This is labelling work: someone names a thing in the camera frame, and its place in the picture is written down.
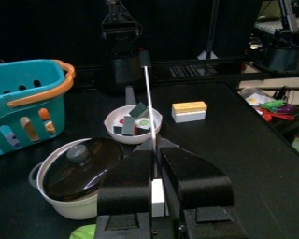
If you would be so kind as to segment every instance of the teal plastic basket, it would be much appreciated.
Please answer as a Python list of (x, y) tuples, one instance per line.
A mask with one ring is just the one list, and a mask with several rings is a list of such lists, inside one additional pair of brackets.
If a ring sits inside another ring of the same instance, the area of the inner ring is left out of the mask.
[(59, 60), (0, 64), (0, 155), (64, 130), (64, 94), (74, 78), (74, 66)]

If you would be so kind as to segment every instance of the lid knob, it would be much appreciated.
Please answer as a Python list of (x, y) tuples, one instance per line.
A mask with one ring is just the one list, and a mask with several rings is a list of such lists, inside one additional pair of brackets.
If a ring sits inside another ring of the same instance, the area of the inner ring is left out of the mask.
[(90, 156), (86, 145), (76, 145), (72, 147), (66, 156), (71, 162), (81, 164)]

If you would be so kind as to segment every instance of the green object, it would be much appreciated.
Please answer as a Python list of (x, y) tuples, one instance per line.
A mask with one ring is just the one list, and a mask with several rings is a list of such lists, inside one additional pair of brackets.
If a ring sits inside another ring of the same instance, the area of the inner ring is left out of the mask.
[(70, 239), (94, 239), (95, 232), (97, 224), (86, 225), (72, 232)]
[(284, 106), (285, 105), (285, 101), (284, 100), (277, 100), (277, 101), (270, 101), (270, 102), (268, 102), (268, 103), (265, 103), (264, 105), (262, 105), (262, 108), (266, 108), (266, 109), (272, 109), (272, 108), (274, 108), (274, 107), (281, 107), (281, 106)]
[(147, 113), (149, 113), (149, 108), (142, 102), (139, 102), (139, 104), (131, 110), (130, 116), (139, 119), (141, 117), (145, 117)]

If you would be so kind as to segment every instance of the white pot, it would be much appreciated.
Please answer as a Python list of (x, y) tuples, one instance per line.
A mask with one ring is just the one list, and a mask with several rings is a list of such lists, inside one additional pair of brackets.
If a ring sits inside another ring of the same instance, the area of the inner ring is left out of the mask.
[[(56, 201), (51, 199), (44, 191), (44, 176), (47, 173), (47, 169), (50, 165), (55, 162), (59, 156), (68, 151), (70, 148), (83, 143), (83, 141), (90, 140), (90, 138), (76, 140), (67, 145), (58, 148), (51, 155), (47, 157), (43, 163), (40, 163), (30, 173), (30, 183), (32, 186), (36, 186), (39, 191), (42, 192), (43, 196), (46, 197), (47, 201), (52, 204), (55, 210), (67, 218), (70, 219), (90, 219), (98, 216), (98, 192), (91, 193), (83, 199), (71, 202)], [(38, 178), (34, 180), (34, 171), (40, 166), (40, 170), (38, 173)]]

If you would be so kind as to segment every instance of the pot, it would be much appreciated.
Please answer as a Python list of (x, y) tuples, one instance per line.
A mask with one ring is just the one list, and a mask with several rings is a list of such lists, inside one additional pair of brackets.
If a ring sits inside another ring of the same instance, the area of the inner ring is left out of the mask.
[(114, 139), (76, 140), (58, 148), (36, 165), (28, 176), (30, 184), (66, 218), (94, 218), (103, 177), (122, 159), (122, 145)]

